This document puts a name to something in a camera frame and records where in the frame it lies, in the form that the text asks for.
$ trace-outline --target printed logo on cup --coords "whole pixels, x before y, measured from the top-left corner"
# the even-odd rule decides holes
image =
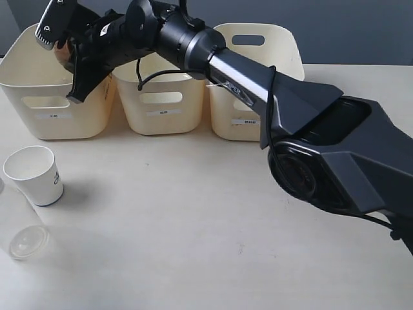
[[[57,185],[59,183],[59,179],[60,179],[59,171],[56,171],[56,175],[54,176],[54,185]]]

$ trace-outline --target table surface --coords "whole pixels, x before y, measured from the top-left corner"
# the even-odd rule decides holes
[[[413,136],[413,67],[305,71],[378,100]],[[401,242],[288,196],[266,150],[212,132],[207,104],[188,134],[140,136],[117,99],[97,137],[40,141],[0,91],[0,132],[0,162],[45,145],[66,187],[36,209],[59,250],[23,264],[0,253],[0,309],[412,308],[413,258]]]

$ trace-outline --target cream plastic basket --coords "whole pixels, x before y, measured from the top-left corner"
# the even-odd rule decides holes
[[[29,131],[42,140],[90,138],[107,125],[116,84],[109,76],[84,103],[66,99],[72,74],[27,28],[0,64],[0,86]]]
[[[138,91],[136,61],[118,67],[114,77],[130,128],[142,135],[178,134],[201,122],[205,81],[188,74],[165,74]],[[157,54],[141,60],[140,72],[150,74],[177,69]]]
[[[296,40],[287,29],[268,24],[227,23],[215,29],[224,36],[227,47],[279,72],[304,80],[304,69]],[[235,45],[235,36],[261,36],[262,45]],[[222,87],[209,86],[212,129],[226,140],[259,141],[260,117]]]

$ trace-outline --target cable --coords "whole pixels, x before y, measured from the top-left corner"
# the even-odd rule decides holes
[[[266,114],[265,114],[265,131],[267,134],[268,145],[270,147],[270,153],[271,153],[272,159],[274,160],[276,169],[278,169],[281,177],[284,179],[285,182],[288,183],[290,188],[294,189],[294,196],[296,196],[297,199],[308,202],[311,197],[309,197],[307,194],[305,194],[302,191],[300,192],[299,189],[296,189],[294,186],[292,186],[292,182],[289,180],[289,177],[285,173],[283,165],[281,164],[280,159],[277,155],[276,148],[274,145],[274,140],[272,139],[271,126],[272,126],[272,118],[274,115],[274,104],[275,104],[274,102],[274,82],[276,80],[277,68],[275,66],[271,66],[270,68],[272,69],[272,72],[271,72],[270,84],[268,86],[267,109],[266,109]],[[362,220],[367,220],[372,223],[382,225],[392,231],[396,231],[395,227],[392,224],[387,223],[378,218],[375,218],[373,216],[354,214],[354,213],[347,212],[347,211],[328,209],[328,208],[322,208],[322,210],[332,213],[332,214],[349,216],[353,218],[361,218]]]
[[[136,63],[136,75],[137,75],[137,79],[139,80],[139,84],[137,86],[138,91],[142,91],[144,85],[147,84],[150,80],[157,78],[158,76],[162,76],[164,74],[184,74],[184,73],[204,74],[202,70],[196,70],[196,69],[194,70],[170,69],[170,70],[163,70],[163,71],[153,73],[149,75],[148,77],[146,77],[144,80],[142,80],[140,66],[141,66],[141,58],[139,58]]]

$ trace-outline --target cup rim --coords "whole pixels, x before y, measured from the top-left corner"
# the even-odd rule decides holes
[[[41,174],[38,174],[38,175],[36,175],[36,176],[32,176],[31,178],[24,178],[24,179],[14,178],[14,177],[12,177],[11,175],[9,175],[9,174],[7,173],[7,171],[6,171],[6,164],[7,164],[7,162],[8,162],[13,156],[15,156],[17,153],[20,153],[20,152],[22,152],[22,151],[24,151],[24,150],[26,150],[26,149],[32,149],[32,148],[45,149],[45,150],[47,150],[49,153],[51,153],[53,160],[52,160],[52,163],[50,164],[50,166],[47,168],[47,170],[43,171]],[[6,159],[5,162],[3,163],[3,172],[4,172],[4,174],[5,174],[8,178],[10,178],[10,179],[13,180],[13,181],[30,181],[30,180],[36,179],[36,178],[38,178],[38,177],[43,176],[44,174],[46,174],[46,173],[53,167],[54,163],[55,163],[55,154],[53,153],[53,151],[52,151],[51,149],[49,149],[48,147],[45,147],[45,146],[43,146],[43,145],[31,145],[31,146],[28,146],[28,147],[23,147],[23,148],[15,151],[15,152],[13,152],[13,153],[11,153],[11,155],[9,155],[9,157],[7,157],[7,159]]]

